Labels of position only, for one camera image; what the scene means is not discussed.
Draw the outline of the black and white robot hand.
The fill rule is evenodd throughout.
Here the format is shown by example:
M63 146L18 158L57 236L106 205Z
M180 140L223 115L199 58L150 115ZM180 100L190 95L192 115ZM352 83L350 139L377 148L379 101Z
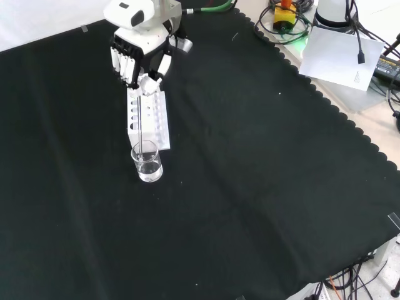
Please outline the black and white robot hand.
M150 96L169 70L175 50L188 53L193 46L179 26L169 19L151 29L119 28L111 40L113 73L136 96Z

